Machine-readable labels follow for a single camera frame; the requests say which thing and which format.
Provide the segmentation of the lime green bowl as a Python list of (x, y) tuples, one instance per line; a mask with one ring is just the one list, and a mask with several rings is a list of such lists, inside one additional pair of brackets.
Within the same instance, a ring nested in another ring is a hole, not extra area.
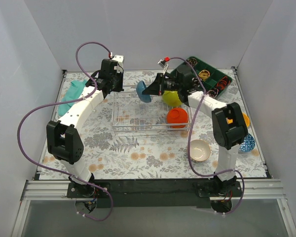
[(162, 100), (171, 107), (178, 107), (182, 104), (176, 91), (164, 91)]

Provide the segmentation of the blue ceramic bowl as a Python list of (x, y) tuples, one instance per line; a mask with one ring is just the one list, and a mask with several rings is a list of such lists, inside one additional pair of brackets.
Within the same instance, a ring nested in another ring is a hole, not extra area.
[(139, 81), (136, 86), (136, 92), (138, 98), (144, 103), (150, 103), (152, 101), (150, 95), (144, 94), (144, 90), (147, 88), (145, 82), (143, 80)]

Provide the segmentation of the red orange bowl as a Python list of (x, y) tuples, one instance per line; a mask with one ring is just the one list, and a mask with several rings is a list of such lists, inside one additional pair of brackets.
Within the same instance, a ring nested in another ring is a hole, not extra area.
[(173, 108), (167, 114), (167, 123), (171, 128), (185, 128), (188, 123), (188, 114), (182, 108)]

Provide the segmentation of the white wire dish rack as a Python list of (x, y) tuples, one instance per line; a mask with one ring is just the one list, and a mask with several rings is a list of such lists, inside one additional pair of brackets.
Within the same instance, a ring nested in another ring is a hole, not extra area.
[(160, 96), (152, 96), (150, 103), (142, 102), (135, 85), (127, 85), (122, 92), (114, 92), (111, 125), (115, 132), (152, 132), (167, 130), (188, 130), (190, 128), (191, 109), (182, 104), (187, 113), (186, 123), (168, 123), (167, 114), (172, 109)]

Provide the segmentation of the teal cloth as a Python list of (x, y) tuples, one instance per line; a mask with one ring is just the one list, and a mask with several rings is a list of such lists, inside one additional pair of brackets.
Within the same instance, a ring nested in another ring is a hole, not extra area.
[[(84, 80), (84, 81), (73, 80), (64, 98), (62, 99), (62, 102), (78, 99), (81, 93), (83, 92), (86, 83), (87, 83), (87, 80)], [(73, 106), (73, 104), (74, 103), (66, 103), (66, 104), (59, 105), (58, 116), (62, 117), (64, 114), (66, 114), (69, 111), (69, 109)]]

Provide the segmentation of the white striped ceramic bowl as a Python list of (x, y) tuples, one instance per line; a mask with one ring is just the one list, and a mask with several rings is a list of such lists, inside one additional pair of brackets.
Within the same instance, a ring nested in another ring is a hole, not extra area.
[(190, 157), (197, 162), (206, 161), (211, 155), (211, 148), (204, 140), (196, 139), (190, 142)]

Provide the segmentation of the orange yellow bowl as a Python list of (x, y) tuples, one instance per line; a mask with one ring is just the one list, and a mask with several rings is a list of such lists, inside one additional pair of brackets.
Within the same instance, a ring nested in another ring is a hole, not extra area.
[[(244, 121), (245, 121), (246, 126), (249, 127), (250, 126), (250, 119), (249, 119), (249, 117), (245, 113), (242, 113), (242, 115), (243, 115), (243, 118), (244, 118)], [(232, 119), (226, 119), (226, 120), (227, 120), (227, 123), (228, 124), (233, 123), (233, 120)]]

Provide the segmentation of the blue white patterned bowl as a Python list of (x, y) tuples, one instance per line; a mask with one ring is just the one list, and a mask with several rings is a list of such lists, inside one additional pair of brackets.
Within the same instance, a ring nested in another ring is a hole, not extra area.
[(243, 143), (241, 144), (239, 151), (242, 153), (247, 153), (252, 151), (255, 148), (255, 139), (254, 137), (248, 133), (248, 135), (244, 138)]

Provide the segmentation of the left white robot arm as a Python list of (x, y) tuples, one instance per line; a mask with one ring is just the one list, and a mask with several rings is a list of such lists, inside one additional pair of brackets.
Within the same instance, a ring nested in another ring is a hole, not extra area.
[(79, 184), (79, 193), (86, 198), (94, 194), (95, 185), (90, 182), (92, 174), (82, 160), (84, 145), (79, 132), (108, 94), (123, 91), (123, 61), (122, 55), (102, 60), (98, 76), (92, 75), (97, 86), (89, 80), (80, 95), (82, 100), (46, 126), (48, 152), (65, 166), (72, 180)]

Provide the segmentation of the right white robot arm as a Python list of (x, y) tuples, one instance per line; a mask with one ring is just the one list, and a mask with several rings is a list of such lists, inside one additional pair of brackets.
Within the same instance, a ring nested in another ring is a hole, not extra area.
[(214, 139), (219, 146), (214, 173), (219, 180), (213, 184), (213, 189), (219, 196), (227, 195), (231, 191), (229, 180), (238, 174), (235, 170), (238, 150), (248, 135), (239, 104), (227, 104), (207, 95), (198, 73), (188, 63), (179, 65), (175, 75), (167, 71), (158, 73), (153, 83), (138, 96), (161, 96), (165, 91), (176, 91), (182, 103), (212, 120)]

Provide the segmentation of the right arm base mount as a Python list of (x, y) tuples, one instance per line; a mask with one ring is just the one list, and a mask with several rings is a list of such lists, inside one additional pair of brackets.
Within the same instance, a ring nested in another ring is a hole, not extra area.
[(203, 180), (202, 182), (194, 183), (198, 196), (205, 197), (222, 197), (219, 200), (211, 200), (210, 206), (214, 213), (227, 215), (235, 212), (242, 202), (244, 191), (241, 188), (240, 182), (237, 181), (236, 175), (229, 180), (222, 181), (217, 175), (213, 178)]

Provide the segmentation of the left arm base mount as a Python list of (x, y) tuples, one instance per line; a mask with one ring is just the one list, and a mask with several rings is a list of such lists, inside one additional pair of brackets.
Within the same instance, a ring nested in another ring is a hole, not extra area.
[(88, 182), (82, 182), (82, 184), (78, 183), (80, 180), (76, 180), (76, 178), (73, 176), (70, 176), (69, 180), (70, 184), (68, 186), (66, 197), (89, 199), (83, 203), (89, 214), (97, 207), (99, 198), (109, 198), (111, 202), (110, 212), (112, 211), (113, 200), (110, 193), (105, 187), (103, 188), (94, 184), (95, 179), (93, 174), (91, 175)]

